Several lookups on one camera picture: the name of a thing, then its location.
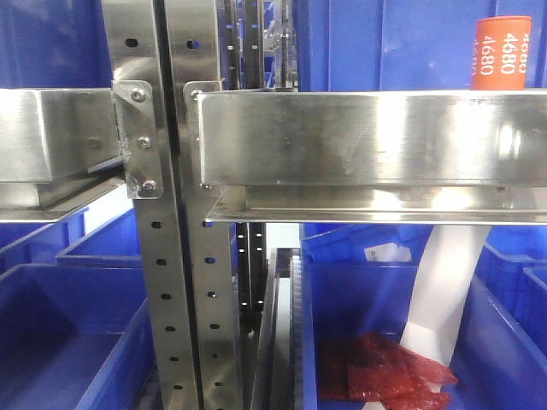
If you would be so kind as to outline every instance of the orange label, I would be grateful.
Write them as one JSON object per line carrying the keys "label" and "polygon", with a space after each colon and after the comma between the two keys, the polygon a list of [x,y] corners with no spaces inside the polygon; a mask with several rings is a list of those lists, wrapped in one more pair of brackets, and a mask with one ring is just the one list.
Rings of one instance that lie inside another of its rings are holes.
{"label": "orange label", "polygon": [[479,20],[472,90],[523,90],[532,18],[506,15]]}

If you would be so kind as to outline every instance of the metal shelf bracket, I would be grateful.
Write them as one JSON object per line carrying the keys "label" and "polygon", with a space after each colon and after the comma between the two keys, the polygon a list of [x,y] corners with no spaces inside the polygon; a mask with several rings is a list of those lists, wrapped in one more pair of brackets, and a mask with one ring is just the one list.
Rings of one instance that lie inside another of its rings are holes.
{"label": "metal shelf bracket", "polygon": [[114,81],[112,96],[131,199],[163,195],[162,164],[157,143],[152,89],[146,81]]}

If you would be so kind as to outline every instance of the white label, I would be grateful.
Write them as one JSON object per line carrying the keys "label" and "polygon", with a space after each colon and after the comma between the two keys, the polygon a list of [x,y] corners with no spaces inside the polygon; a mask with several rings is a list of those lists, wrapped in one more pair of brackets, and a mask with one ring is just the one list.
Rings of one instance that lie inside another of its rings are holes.
{"label": "white label", "polygon": [[396,243],[384,243],[365,248],[367,262],[411,262],[410,249]]}

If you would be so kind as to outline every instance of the blue plastic bin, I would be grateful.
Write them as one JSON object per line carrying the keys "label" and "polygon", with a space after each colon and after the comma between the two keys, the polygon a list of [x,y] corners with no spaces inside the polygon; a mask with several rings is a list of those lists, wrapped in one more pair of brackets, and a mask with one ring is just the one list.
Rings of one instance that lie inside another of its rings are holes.
{"label": "blue plastic bin", "polygon": [[[329,226],[334,229],[324,231]],[[304,224],[301,225],[302,255],[305,260],[315,262],[374,262],[371,248],[394,243],[410,253],[399,252],[399,261],[416,263],[421,259],[431,231],[432,225]],[[309,236],[311,232],[319,233]]]}
{"label": "blue plastic bin", "polygon": [[141,267],[137,221],[133,209],[85,235],[57,256],[63,265]]}
{"label": "blue plastic bin", "polygon": [[0,274],[23,263],[55,262],[61,250],[84,234],[83,213],[48,225],[0,224]]}
{"label": "blue plastic bin", "polygon": [[477,20],[530,15],[526,87],[547,86],[544,0],[300,0],[301,91],[469,88]]}
{"label": "blue plastic bin", "polygon": [[[360,410],[361,403],[318,401],[315,342],[378,331],[400,337],[415,266],[304,263],[304,408]],[[445,386],[450,410],[545,410],[547,358],[480,282],[473,280],[450,365],[460,382]]]}
{"label": "blue plastic bin", "polygon": [[547,226],[493,226],[475,274],[521,321],[525,314],[525,267],[547,267]]}
{"label": "blue plastic bin", "polygon": [[0,290],[0,408],[135,405],[154,361],[140,269],[23,265]]}
{"label": "blue plastic bin", "polygon": [[110,87],[100,0],[0,2],[0,88]]}

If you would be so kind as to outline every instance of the screw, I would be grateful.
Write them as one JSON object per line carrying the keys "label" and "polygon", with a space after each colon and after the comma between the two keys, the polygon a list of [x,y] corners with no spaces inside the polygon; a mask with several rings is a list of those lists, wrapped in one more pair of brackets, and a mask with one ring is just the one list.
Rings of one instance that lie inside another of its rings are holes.
{"label": "screw", "polygon": [[147,190],[148,192],[153,192],[156,190],[156,181],[149,179],[144,181],[143,183],[144,190]]}
{"label": "screw", "polygon": [[140,88],[133,88],[131,91],[131,99],[136,103],[142,103],[146,99],[144,90],[141,90]]}
{"label": "screw", "polygon": [[190,97],[192,100],[197,101],[197,96],[202,93],[201,90],[194,90],[191,92]]}
{"label": "screw", "polygon": [[148,149],[152,145],[152,142],[150,140],[150,137],[139,137],[137,140],[137,144],[139,148]]}

